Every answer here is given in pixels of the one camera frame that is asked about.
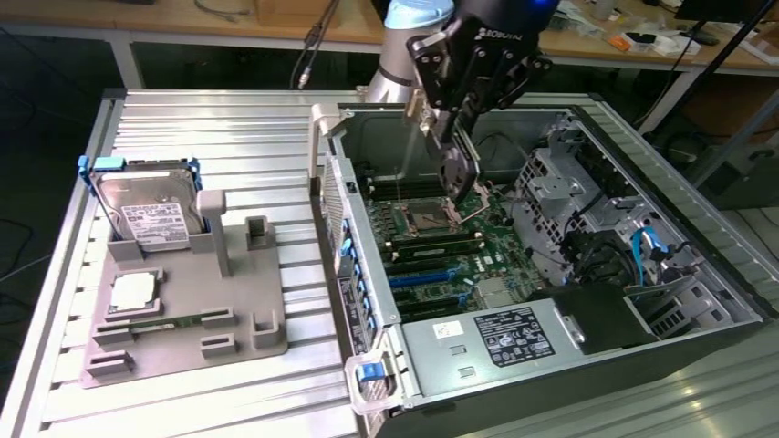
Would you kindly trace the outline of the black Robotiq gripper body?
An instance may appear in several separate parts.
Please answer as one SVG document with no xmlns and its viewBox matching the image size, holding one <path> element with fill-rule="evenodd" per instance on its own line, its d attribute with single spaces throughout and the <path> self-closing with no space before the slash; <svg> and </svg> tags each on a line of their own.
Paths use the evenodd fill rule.
<svg viewBox="0 0 779 438">
<path fill-rule="evenodd" d="M 460 50 L 461 91 L 478 73 L 493 71 L 506 51 L 522 59 L 538 51 L 540 33 L 557 9 L 556 1 L 461 1 L 446 26 L 461 26 L 454 47 Z"/>
</svg>

